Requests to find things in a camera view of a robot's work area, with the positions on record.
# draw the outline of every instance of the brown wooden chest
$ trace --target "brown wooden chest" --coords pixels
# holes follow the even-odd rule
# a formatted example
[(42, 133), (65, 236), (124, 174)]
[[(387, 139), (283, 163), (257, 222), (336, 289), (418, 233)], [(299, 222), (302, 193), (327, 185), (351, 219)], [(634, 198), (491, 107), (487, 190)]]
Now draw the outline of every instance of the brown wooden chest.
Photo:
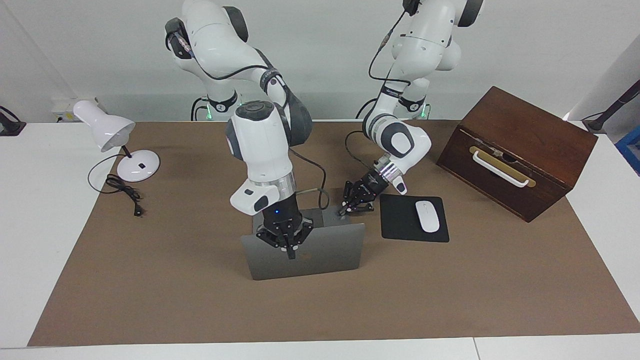
[(438, 165), (530, 222), (573, 189), (597, 137), (492, 87)]

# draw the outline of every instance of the box handle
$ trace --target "box handle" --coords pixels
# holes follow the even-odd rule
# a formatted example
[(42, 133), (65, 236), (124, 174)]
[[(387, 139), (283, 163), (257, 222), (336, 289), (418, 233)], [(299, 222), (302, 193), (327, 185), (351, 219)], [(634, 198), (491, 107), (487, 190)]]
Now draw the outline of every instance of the box handle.
[[(505, 163), (499, 161), (498, 159), (495, 159), (493, 156), (490, 156), (486, 152), (478, 149), (477, 147), (473, 146), (471, 147), (471, 149), (469, 149), (469, 151), (473, 153), (474, 161), (476, 163), (480, 164), (482, 167), (489, 170), (490, 172), (493, 172), (499, 177), (505, 179), (510, 184), (517, 186), (519, 188), (524, 188), (525, 186), (532, 188), (536, 186), (536, 182), (533, 179), (530, 179), (529, 177), (520, 173), (519, 171), (507, 166)], [(483, 157), (487, 157), (487, 160), (480, 158), (480, 154), (482, 154)], [(514, 176), (523, 178), (524, 181), (518, 181), (517, 179), (514, 178)]]

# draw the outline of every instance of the white mouse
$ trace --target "white mouse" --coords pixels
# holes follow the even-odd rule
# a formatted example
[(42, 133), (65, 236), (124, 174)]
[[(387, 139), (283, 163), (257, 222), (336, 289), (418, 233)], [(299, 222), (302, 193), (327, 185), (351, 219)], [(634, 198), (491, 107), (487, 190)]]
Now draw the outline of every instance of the white mouse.
[(440, 228), (440, 220), (436, 208), (430, 201), (418, 201), (415, 203), (415, 209), (418, 212), (420, 226), (425, 233), (435, 233)]

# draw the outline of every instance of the white table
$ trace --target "white table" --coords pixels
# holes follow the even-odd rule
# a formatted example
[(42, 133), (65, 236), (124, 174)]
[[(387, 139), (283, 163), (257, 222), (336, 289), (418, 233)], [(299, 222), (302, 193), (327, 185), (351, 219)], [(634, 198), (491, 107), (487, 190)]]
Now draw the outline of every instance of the white table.
[[(115, 152), (101, 154), (84, 124), (0, 138), (0, 359), (640, 359), (640, 334), (24, 348), (98, 196), (86, 173)], [(640, 178), (606, 136), (568, 198), (638, 316)]]

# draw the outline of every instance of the box lid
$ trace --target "box lid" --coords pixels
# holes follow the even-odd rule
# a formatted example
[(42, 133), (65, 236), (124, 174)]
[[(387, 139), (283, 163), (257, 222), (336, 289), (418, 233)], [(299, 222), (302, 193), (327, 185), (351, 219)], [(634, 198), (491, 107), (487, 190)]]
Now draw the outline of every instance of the box lid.
[(597, 141), (595, 135), (495, 86), (460, 126), (570, 188)]

